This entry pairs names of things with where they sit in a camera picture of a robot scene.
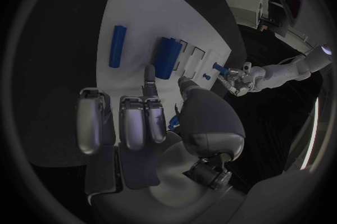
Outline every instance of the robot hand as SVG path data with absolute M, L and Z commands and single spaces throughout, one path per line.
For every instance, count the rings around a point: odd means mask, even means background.
M 226 76 L 218 79 L 233 95 L 239 97 L 248 92 L 259 92 L 264 88 L 277 88 L 290 80 L 301 81 L 331 63 L 326 47 L 316 47 L 307 56 L 301 54 L 289 64 L 252 67 L 250 62 L 243 65 L 242 70 L 228 69 Z

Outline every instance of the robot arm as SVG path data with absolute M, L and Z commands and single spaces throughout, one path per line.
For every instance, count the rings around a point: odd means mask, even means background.
M 239 97 L 264 88 L 277 88 L 290 80 L 307 79 L 311 73 L 330 63 L 329 54 L 319 46 L 307 56 L 301 54 L 288 64 L 252 67 L 250 62 L 246 62 L 243 70 L 230 68 L 226 77 L 220 75 L 218 79 L 230 93 Z

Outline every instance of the white board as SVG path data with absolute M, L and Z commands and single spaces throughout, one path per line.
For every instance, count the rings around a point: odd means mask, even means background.
M 121 65 L 110 68 L 110 48 L 116 25 L 127 30 Z M 119 99 L 123 95 L 142 95 L 144 68 L 152 62 L 155 47 L 162 37 L 182 39 L 205 51 L 205 59 L 213 61 L 216 58 L 218 64 L 224 64 L 231 51 L 217 31 L 184 0 L 108 0 L 98 39 L 96 75 L 97 87 L 111 97 L 117 137 Z M 201 71 L 209 71 L 211 80 L 207 81 L 201 73 L 196 73 L 193 79 L 207 89 L 212 87 L 219 74 L 212 70 L 211 61 L 198 65 Z M 169 80 L 156 79 L 167 123 L 175 115 L 175 103 L 178 107 L 182 104 L 178 78 L 173 72 Z

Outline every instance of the light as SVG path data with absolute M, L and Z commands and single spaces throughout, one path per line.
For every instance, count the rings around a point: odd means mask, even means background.
M 324 48 L 323 46 L 322 46 L 322 49 L 323 49 L 324 53 L 326 53 L 326 54 L 331 54 L 331 51 L 328 50 L 328 49 L 326 49 L 326 48 Z
M 306 157 L 304 158 L 303 164 L 300 168 L 301 170 L 303 170 L 308 164 L 308 161 L 309 161 L 309 158 L 310 158 L 310 155 L 311 155 L 311 151 L 312 151 L 312 148 L 313 148 L 313 143 L 315 142 L 315 137 L 316 137 L 316 132 L 317 132 L 317 124 L 318 124 L 318 98 L 317 98 L 316 103 L 315 103 L 315 115 L 314 115 L 314 118 L 313 118 L 313 128 L 312 128 L 312 134 L 311 134 L 311 139 L 310 139 L 310 143 L 309 143 L 309 148 L 308 148 Z

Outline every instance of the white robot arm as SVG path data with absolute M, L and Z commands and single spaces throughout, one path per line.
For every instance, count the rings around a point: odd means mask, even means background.
M 228 69 L 226 76 L 220 75 L 218 79 L 237 97 L 248 92 L 259 92 L 264 88 L 277 88 L 290 80 L 301 81 L 311 76 L 331 63 L 328 47 L 316 47 L 307 56 L 301 54 L 291 63 L 252 67 L 246 62 L 242 70 Z

